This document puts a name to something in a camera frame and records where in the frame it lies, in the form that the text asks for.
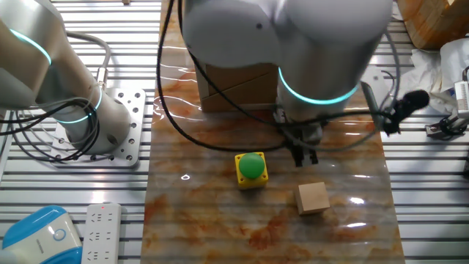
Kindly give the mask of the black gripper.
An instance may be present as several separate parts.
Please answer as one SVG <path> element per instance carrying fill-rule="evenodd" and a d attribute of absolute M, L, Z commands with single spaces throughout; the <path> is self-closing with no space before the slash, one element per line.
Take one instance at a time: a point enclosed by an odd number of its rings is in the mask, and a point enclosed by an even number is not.
<path fill-rule="evenodd" d="M 292 157 L 296 167 L 303 166 L 303 148 L 310 149 L 311 164 L 318 164 L 317 151 L 314 149 L 319 147 L 323 137 L 323 126 L 320 123 L 298 125 L 287 122 L 284 125 L 284 135 L 289 142 L 296 145 L 292 147 Z"/>

